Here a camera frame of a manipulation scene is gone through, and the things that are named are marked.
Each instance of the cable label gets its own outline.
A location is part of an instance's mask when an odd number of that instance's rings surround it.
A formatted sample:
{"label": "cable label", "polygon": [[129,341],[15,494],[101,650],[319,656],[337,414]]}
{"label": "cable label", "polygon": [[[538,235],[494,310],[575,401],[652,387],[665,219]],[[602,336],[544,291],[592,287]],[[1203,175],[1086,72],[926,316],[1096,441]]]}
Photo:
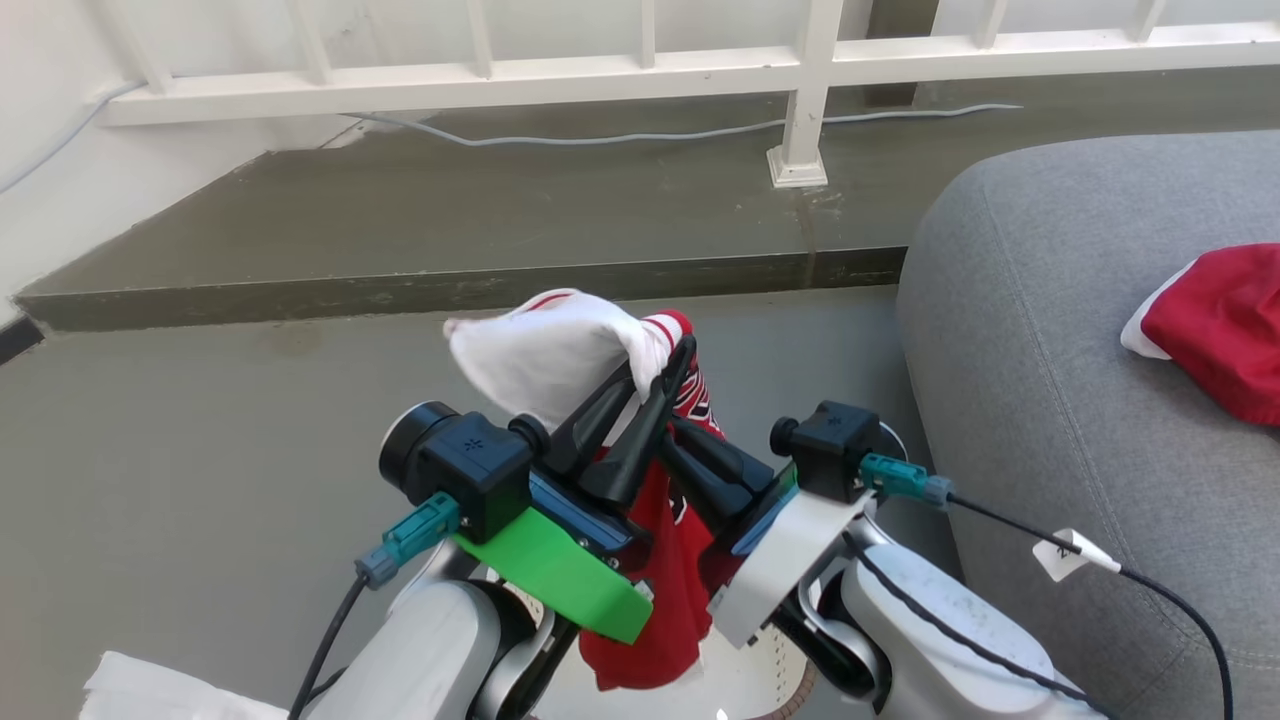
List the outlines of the cable label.
{"label": "cable label", "polygon": [[1059,547],[1048,541],[1039,541],[1036,543],[1036,547],[1032,548],[1032,555],[1036,556],[1036,560],[1039,560],[1041,565],[1044,566],[1044,571],[1048,573],[1050,578],[1053,578],[1055,583],[1061,583],[1062,578],[1088,564],[1100,565],[1112,573],[1120,571],[1119,562],[1112,560],[1110,555],[1102,551],[1102,548],[1093,544],[1089,538],[1082,536],[1071,528],[1059,530],[1053,533],[1053,537],[1064,539],[1080,548],[1080,553],[1076,555],[1070,550]]}

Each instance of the white railing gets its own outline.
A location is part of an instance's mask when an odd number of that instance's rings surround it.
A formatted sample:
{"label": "white railing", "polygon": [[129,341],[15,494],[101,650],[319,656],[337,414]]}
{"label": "white railing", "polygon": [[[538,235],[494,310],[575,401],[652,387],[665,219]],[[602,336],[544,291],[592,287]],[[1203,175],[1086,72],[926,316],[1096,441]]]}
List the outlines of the white railing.
{"label": "white railing", "polygon": [[818,136],[832,86],[1280,64],[1280,22],[1161,27],[1165,0],[1139,0],[1124,28],[1021,33],[1000,32],[1009,0],[987,0],[972,35],[852,41],[836,37],[844,0],[805,0],[795,46],[681,53],[655,50],[654,0],[636,0],[635,55],[497,60],[483,0],[465,0],[472,63],[334,68],[310,0],[288,0],[307,72],[174,77],[120,0],[102,1],[147,81],[108,105],[108,124],[788,91],[768,156],[780,187],[827,182]]}

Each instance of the gray floor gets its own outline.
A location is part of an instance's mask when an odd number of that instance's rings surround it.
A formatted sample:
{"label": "gray floor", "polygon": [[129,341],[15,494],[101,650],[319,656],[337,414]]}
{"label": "gray floor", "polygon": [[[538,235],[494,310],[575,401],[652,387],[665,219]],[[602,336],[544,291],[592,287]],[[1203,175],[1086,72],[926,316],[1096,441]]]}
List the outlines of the gray floor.
{"label": "gray floor", "polygon": [[[927,457],[893,287],[634,302],[694,320],[717,416],[769,457],[781,414],[877,409]],[[438,398],[492,411],[442,314],[55,337],[0,368],[0,716],[72,717],[118,650],[284,705],[351,577],[406,502],[388,423]],[[886,507],[954,569],[945,519]],[[389,597],[362,601],[349,660]],[[852,716],[822,688],[805,717]]]}

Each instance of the gray sofa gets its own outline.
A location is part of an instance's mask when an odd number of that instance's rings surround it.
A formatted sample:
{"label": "gray sofa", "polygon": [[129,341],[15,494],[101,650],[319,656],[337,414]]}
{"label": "gray sofa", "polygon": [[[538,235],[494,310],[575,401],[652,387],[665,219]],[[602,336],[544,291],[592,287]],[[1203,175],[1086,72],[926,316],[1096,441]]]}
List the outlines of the gray sofa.
{"label": "gray sofa", "polygon": [[[1236,716],[1272,720],[1280,430],[1234,420],[1119,341],[1197,255],[1256,242],[1280,242],[1280,132],[1034,147],[947,187],[897,309],[938,471],[1179,592],[1226,646]],[[1174,606],[1092,568],[1053,584],[1029,538],[951,515],[969,585],[1089,693],[1126,719],[1221,717],[1213,657]]]}

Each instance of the concrete ledge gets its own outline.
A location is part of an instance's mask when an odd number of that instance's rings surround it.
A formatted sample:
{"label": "concrete ledge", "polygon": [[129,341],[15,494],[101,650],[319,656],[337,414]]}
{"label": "concrete ledge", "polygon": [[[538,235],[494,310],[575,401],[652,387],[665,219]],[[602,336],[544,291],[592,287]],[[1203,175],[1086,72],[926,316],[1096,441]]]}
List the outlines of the concrete ledge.
{"label": "concrete ledge", "polygon": [[498,272],[329,278],[202,287],[29,295],[23,310],[56,332],[483,310],[554,287],[611,300],[892,284],[905,247]]}

